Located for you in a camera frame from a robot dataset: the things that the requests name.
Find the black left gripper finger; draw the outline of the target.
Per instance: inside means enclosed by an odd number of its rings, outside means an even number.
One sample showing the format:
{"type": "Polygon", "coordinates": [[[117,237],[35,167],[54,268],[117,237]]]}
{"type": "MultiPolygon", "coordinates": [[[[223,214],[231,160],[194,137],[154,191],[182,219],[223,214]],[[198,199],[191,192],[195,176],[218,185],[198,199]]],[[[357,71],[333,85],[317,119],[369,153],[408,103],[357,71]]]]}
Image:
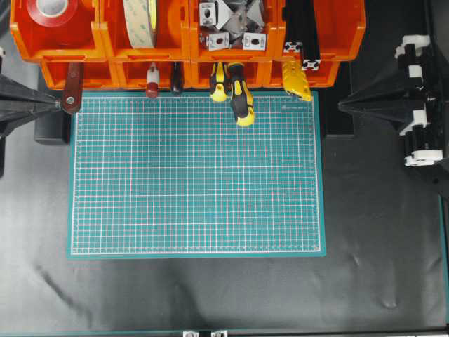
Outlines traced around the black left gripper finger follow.
{"type": "Polygon", "coordinates": [[[60,99],[1,75],[1,135],[48,114],[63,112],[60,99]]]}

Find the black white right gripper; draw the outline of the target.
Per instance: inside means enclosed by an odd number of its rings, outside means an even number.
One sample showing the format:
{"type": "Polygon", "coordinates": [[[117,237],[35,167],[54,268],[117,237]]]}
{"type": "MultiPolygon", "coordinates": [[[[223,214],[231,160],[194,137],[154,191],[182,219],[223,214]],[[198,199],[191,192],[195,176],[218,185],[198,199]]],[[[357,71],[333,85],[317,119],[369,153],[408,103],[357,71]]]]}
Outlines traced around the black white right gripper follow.
{"type": "Polygon", "coordinates": [[[404,137],[404,165],[432,166],[443,159],[443,150],[431,134],[427,104],[434,101],[425,92],[422,56],[430,47],[428,35],[405,35],[395,58],[405,71],[408,83],[377,83],[339,101],[346,113],[388,121],[404,137]]]}

